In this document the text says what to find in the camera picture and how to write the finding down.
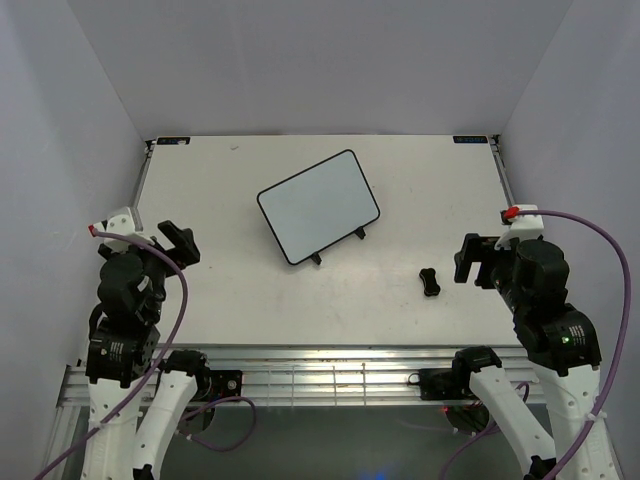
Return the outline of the black whiteboard eraser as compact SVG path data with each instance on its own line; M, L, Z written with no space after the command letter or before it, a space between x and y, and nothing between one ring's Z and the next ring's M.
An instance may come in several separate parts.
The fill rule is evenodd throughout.
M436 270L434 268L421 269L419 278L423 284L423 294L425 297L437 297L440 294L441 287L437 282Z

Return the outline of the white black-framed whiteboard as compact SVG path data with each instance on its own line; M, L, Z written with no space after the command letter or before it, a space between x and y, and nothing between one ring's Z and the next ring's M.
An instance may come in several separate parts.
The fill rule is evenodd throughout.
M366 237L381 215L356 153L345 149L256 196L286 262L319 265L320 253L345 238Z

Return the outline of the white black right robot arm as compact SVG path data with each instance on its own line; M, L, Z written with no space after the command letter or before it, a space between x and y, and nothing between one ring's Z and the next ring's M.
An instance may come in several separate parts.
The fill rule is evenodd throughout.
M567 303L569 266L563 251L541 238L512 239L470 233L454 256L454 280L494 289L513 315L514 331L542 388L551 427L545 429L510 385L489 347L458 352L451 382L476 396L508 441L525 479L617 479L602 399L602 361L596 330Z

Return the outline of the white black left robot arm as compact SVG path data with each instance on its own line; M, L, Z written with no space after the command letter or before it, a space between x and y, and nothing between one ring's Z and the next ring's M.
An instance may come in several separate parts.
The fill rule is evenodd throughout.
M129 213L94 224L99 299L90 316L85 374L90 399L84 479L156 479L180 417L205 397L212 376L196 351L155 351L166 299L165 281L184 277L200 260L193 232L166 220L159 231L169 249L142 232Z

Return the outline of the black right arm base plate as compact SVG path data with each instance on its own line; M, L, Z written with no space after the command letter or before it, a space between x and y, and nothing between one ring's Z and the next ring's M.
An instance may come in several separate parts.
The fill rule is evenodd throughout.
M452 369L423 368L409 375L407 385L419 389L424 401L476 400L468 380Z

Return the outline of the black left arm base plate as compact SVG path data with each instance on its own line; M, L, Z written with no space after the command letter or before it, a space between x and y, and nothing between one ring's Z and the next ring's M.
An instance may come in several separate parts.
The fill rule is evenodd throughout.
M241 370L211 370L205 373L205 388L200 401L236 397L242 395L243 372Z

